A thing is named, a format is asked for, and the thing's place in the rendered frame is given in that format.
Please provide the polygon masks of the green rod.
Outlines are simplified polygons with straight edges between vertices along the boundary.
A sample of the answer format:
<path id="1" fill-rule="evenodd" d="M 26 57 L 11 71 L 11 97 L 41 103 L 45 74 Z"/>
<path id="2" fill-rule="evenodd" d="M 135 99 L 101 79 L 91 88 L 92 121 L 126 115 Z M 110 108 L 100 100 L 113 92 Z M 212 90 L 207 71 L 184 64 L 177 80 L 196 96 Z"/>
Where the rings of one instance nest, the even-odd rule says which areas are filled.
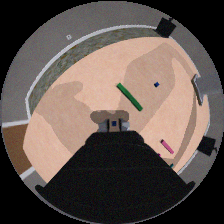
<path id="1" fill-rule="evenodd" d="M 131 103 L 138 109 L 138 111 L 141 112 L 143 110 L 143 107 L 121 83 L 117 85 L 117 88 L 131 101 Z"/>

